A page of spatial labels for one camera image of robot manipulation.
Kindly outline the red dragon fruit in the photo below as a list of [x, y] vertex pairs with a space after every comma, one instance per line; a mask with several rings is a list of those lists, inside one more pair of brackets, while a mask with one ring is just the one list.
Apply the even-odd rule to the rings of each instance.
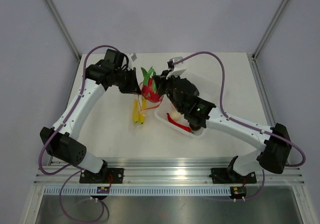
[[158, 103], [162, 100], [162, 95], [158, 94], [158, 89], [154, 80], [156, 76], [155, 69], [151, 66], [149, 70], [141, 67], [143, 81], [141, 94], [142, 96], [151, 103]]

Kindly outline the clear zip bag orange zipper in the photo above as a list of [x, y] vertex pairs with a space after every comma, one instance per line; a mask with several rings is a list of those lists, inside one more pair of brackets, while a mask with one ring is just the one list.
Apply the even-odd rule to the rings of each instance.
[[[133, 101], [134, 101], [135, 99], [139, 99], [139, 104], [141, 105], [141, 104], [142, 104], [142, 101], [141, 101], [142, 97], [143, 97], [142, 95], [137, 95], [137, 96], [133, 99]], [[147, 116], [148, 116], [149, 111], [157, 109], [157, 108], [160, 106], [160, 104], [162, 103], [162, 101], [163, 101], [163, 98], [161, 99], [160, 102], [156, 102], [156, 103], [152, 103], [152, 102], [146, 100], [146, 108], [142, 109], [142, 113], [145, 115], [145, 122], [146, 122], [146, 119], [147, 119]], [[135, 126], [140, 126], [140, 125], [142, 125], [142, 124], [139, 124], [139, 123], [133, 123], [133, 124], [134, 124]]]

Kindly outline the yellow banana bunch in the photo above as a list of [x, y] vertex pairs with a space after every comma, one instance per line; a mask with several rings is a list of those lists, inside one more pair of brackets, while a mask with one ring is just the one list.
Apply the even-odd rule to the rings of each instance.
[[147, 107], [147, 101], [144, 97], [141, 98], [142, 103], [140, 104], [139, 99], [135, 99], [133, 102], [132, 108], [132, 121], [133, 123], [137, 124], [144, 124], [145, 122], [145, 115], [142, 112], [142, 109]]

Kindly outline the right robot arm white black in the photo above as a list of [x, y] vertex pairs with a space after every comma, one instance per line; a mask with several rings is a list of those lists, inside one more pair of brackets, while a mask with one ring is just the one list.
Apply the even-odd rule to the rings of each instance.
[[201, 128], [217, 130], [246, 142], [256, 150], [234, 156], [220, 179], [222, 183], [241, 183], [252, 172], [266, 170], [282, 174], [291, 147], [287, 128], [282, 124], [255, 125], [247, 120], [233, 120], [214, 103], [200, 98], [197, 87], [186, 78], [169, 76], [165, 70], [154, 75], [156, 92], [165, 95], [175, 109], [183, 115], [193, 131]]

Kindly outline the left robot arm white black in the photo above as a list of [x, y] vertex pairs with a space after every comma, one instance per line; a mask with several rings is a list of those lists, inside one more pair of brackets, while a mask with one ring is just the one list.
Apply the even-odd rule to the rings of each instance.
[[133, 67], [136, 55], [124, 54], [110, 45], [105, 48], [104, 58], [95, 64], [88, 65], [89, 58], [85, 57], [81, 85], [73, 100], [52, 127], [43, 127], [40, 131], [43, 148], [38, 157], [38, 167], [45, 175], [50, 173], [44, 170], [42, 160], [44, 153], [48, 153], [68, 166], [89, 171], [90, 177], [97, 183], [103, 183], [108, 178], [106, 162], [78, 142], [81, 129], [108, 88], [116, 86], [122, 94], [140, 95], [142, 92], [136, 68]]

